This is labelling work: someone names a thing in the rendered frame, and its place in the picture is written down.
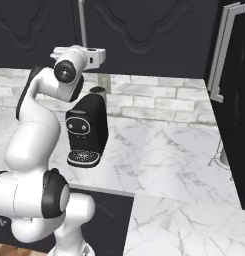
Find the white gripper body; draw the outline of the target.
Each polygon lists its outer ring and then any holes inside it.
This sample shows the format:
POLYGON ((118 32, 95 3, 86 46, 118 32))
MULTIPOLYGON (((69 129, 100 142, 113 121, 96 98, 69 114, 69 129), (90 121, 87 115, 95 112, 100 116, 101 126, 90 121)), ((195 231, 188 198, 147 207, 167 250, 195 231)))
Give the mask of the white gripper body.
POLYGON ((87 60, 88 66, 100 66, 106 59, 106 50, 99 48, 86 48, 79 45, 73 45, 70 47, 55 47, 50 57, 57 60, 63 53, 68 51, 72 52, 76 50, 82 53, 87 60))

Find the dark cabinet door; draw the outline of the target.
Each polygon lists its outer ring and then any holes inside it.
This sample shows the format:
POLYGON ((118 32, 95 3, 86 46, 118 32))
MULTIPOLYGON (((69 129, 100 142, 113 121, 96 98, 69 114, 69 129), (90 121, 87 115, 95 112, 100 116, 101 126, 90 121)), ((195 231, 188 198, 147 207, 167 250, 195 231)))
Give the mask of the dark cabinet door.
POLYGON ((204 76, 218 0, 86 0, 87 42, 100 73, 204 76))
POLYGON ((77 44, 77 0, 0 0, 0 68, 50 66, 55 47, 77 44))

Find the dark base cabinet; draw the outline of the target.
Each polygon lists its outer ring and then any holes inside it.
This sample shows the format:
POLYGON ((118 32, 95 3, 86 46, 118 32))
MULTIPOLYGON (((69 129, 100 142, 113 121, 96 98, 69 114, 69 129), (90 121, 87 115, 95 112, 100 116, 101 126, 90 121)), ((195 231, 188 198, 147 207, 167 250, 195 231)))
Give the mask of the dark base cabinet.
MULTIPOLYGON (((71 188, 72 193, 90 195, 96 204, 93 218, 82 226, 86 242, 93 248, 96 256, 123 256, 129 226, 133 193, 90 191, 71 188)), ((17 241, 11 232, 11 220, 3 217, 5 225, 0 225, 0 243, 48 253, 55 245, 54 235, 33 243, 17 241)))

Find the black coffee machine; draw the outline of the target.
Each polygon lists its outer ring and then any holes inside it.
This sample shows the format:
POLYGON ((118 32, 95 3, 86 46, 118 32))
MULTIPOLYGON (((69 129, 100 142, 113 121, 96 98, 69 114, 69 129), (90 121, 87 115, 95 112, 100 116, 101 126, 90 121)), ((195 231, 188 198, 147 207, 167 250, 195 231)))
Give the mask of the black coffee machine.
POLYGON ((92 168, 99 164, 108 140, 106 90, 95 86, 71 110, 66 112, 70 144, 67 163, 92 168))

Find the black fridge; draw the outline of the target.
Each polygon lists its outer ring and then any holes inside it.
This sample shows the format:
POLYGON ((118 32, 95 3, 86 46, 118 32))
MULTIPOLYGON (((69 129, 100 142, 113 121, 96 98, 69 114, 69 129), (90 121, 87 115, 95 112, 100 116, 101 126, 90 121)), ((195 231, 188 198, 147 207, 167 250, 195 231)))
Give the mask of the black fridge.
MULTIPOLYGON (((206 87, 211 71, 223 7, 245 0, 217 0, 209 53, 204 73, 206 87)), ((245 210, 245 13, 237 15, 220 80, 222 103, 210 99, 232 172, 241 208, 245 210)))

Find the grey wall outlet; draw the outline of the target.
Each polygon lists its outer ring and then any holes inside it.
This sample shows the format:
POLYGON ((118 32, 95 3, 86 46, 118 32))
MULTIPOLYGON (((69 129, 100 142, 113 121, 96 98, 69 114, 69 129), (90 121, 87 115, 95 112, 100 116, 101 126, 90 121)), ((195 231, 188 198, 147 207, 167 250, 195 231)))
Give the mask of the grey wall outlet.
POLYGON ((98 85, 103 87, 107 93, 111 92, 111 76, 109 74, 98 74, 98 85))

